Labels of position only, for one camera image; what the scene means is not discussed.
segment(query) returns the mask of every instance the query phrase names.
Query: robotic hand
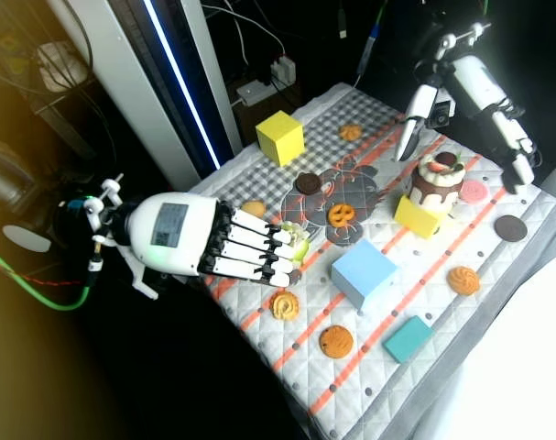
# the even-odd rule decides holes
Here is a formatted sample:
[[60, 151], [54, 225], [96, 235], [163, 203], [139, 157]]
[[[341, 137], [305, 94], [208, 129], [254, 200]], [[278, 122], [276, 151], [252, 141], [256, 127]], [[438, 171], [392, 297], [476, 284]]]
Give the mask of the robotic hand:
[[516, 120], [523, 110], [510, 101], [477, 57], [455, 49], [461, 43], [470, 51], [489, 26], [474, 23], [469, 32], [460, 36], [443, 36], [433, 59], [421, 61], [428, 64], [430, 73], [409, 103], [396, 160], [412, 155], [422, 127], [447, 126], [456, 101], [465, 116], [477, 121], [489, 146], [490, 159], [504, 170], [506, 189], [516, 193], [518, 186], [534, 180], [530, 164], [536, 147]]
[[[164, 192], [124, 205], [118, 181], [107, 179], [100, 197], [84, 202], [95, 235], [117, 247], [134, 275], [133, 287], [157, 299], [143, 282], [146, 268], [174, 276], [224, 275], [288, 287], [292, 236], [230, 204], [186, 192]], [[104, 206], [104, 198], [110, 201]]]

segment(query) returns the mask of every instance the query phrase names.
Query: blue block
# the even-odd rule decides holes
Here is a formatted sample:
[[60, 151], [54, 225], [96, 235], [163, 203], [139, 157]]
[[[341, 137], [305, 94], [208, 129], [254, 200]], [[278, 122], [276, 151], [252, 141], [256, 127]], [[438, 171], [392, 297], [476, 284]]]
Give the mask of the blue block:
[[334, 285], [361, 310], [368, 300], [389, 286], [398, 266], [362, 239], [337, 259], [331, 269]]
[[414, 352], [431, 336], [432, 329], [418, 316], [412, 316], [386, 342], [384, 348], [400, 364], [412, 357]]

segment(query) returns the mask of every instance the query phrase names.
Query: yellow cube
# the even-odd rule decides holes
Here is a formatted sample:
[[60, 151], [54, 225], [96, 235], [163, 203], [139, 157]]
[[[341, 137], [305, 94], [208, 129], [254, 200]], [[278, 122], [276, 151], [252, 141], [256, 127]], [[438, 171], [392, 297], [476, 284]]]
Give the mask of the yellow cube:
[[444, 220], [447, 213], [426, 211], [410, 201], [406, 194], [402, 195], [394, 219], [413, 233], [423, 238], [430, 238]]
[[280, 167], [304, 152], [302, 123], [282, 111], [256, 126], [261, 150]]

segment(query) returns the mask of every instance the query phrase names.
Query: led light strip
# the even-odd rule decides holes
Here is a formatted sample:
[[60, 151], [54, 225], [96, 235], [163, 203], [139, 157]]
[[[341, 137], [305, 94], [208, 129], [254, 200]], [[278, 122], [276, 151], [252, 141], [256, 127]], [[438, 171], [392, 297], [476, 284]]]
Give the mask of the led light strip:
[[186, 98], [186, 102], [188, 103], [188, 107], [190, 108], [192, 115], [194, 116], [194, 121], [196, 121], [196, 125], [201, 132], [202, 138], [204, 139], [204, 143], [206, 144], [206, 148], [208, 149], [211, 158], [213, 159], [214, 166], [218, 170], [221, 168], [219, 164], [219, 160], [216, 158], [216, 154], [214, 154], [213, 146], [211, 145], [210, 139], [208, 139], [208, 135], [204, 130], [204, 126], [202, 125], [201, 117], [198, 115], [196, 111], [196, 106], [192, 101], [192, 97], [190, 96], [190, 92], [188, 92], [188, 87], [184, 82], [184, 78], [180, 72], [180, 68], [178, 67], [178, 63], [174, 58], [174, 54], [171, 51], [171, 47], [169, 46], [168, 39], [166, 38], [166, 34], [164, 33], [164, 29], [161, 27], [159, 23], [158, 14], [156, 14], [156, 10], [154, 9], [153, 5], [151, 4], [151, 0], [143, 0], [143, 4], [146, 6], [147, 13], [149, 14], [149, 18], [151, 18], [151, 22], [153, 23], [156, 32], [158, 33], [159, 42], [161, 43], [164, 51], [166, 52], [166, 56], [168, 57], [169, 65], [171, 69], [174, 71], [176, 75], [176, 79], [178, 80], [178, 84], [180, 85], [180, 89], [184, 93], [184, 97]]

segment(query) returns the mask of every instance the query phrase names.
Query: red wire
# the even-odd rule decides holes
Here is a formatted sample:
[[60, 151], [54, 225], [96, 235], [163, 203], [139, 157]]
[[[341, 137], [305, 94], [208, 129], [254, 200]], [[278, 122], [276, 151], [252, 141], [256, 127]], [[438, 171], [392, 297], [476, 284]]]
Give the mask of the red wire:
[[3, 266], [0, 265], [0, 270], [9, 273], [9, 274], [13, 274], [13, 275], [17, 275], [18, 277], [23, 278], [24, 280], [30, 281], [30, 282], [34, 282], [40, 286], [52, 286], [52, 287], [60, 287], [60, 286], [73, 286], [73, 285], [77, 285], [77, 284], [82, 284], [82, 281], [79, 280], [73, 280], [73, 281], [49, 281], [49, 280], [38, 280], [36, 278], [31, 278], [28, 277], [27, 275], [21, 275], [19, 273], [16, 273], [14, 270], [10, 270], [10, 269], [5, 269]]

